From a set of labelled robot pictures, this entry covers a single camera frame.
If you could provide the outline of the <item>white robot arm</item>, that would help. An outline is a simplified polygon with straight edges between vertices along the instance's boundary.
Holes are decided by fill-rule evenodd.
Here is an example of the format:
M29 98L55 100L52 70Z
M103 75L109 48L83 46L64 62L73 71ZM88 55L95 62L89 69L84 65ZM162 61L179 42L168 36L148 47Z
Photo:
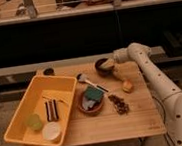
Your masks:
M103 62L100 68L113 70L116 64L135 61L173 118L175 146L182 146L182 89L157 68L150 60L150 53L150 47L135 42L127 48L114 50L112 57Z

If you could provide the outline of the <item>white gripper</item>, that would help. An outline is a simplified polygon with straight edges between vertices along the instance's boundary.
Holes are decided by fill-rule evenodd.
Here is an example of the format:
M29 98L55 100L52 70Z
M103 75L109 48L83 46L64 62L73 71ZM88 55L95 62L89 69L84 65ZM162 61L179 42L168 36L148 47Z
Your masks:
M114 59L107 59L104 63L102 63L101 68L103 70L112 69L114 64L114 60L116 63L121 64L127 62L129 60L128 49L120 48L118 50L113 51Z

